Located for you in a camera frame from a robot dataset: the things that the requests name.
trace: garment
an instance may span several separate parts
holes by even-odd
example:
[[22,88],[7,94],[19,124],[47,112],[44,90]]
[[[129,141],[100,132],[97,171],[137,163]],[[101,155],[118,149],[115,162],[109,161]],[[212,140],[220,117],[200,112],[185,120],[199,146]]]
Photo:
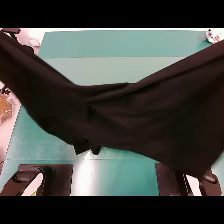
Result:
[[0,80],[76,153],[130,150],[201,176],[224,147],[223,47],[218,42],[137,83],[79,86],[0,33]]

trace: teal table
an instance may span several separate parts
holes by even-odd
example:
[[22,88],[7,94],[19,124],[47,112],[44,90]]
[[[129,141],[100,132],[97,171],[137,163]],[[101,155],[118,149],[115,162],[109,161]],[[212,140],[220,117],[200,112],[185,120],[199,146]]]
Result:
[[[196,31],[77,31],[47,33],[39,56],[79,85],[136,82],[205,47]],[[10,141],[2,188],[19,164],[73,164],[71,195],[159,195],[156,161],[103,148],[75,155],[73,146],[47,134],[22,107]],[[215,165],[224,184],[221,162]]]

